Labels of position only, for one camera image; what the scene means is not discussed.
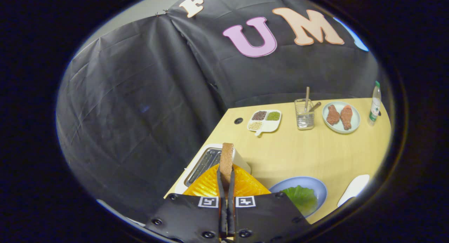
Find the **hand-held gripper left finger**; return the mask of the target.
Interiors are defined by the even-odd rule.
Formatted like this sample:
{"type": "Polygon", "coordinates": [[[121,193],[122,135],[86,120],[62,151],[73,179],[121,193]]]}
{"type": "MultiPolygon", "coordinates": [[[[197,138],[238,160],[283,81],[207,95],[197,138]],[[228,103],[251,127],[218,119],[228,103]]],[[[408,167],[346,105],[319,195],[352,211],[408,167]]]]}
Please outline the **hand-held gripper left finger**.
{"type": "Polygon", "coordinates": [[[211,180],[217,184],[215,196],[170,193],[145,225],[167,241],[219,243],[227,236],[227,205],[219,165],[211,167],[211,180]]]}

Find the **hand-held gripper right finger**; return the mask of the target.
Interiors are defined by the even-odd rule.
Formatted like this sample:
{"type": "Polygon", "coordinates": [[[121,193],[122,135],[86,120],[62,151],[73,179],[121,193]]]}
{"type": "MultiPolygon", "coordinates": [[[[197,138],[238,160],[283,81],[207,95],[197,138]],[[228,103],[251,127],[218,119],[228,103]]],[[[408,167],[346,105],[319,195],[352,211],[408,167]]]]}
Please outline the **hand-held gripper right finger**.
{"type": "Polygon", "coordinates": [[[227,207],[227,234],[235,243],[287,243],[311,227],[282,192],[260,195],[260,183],[234,165],[227,207]]]}

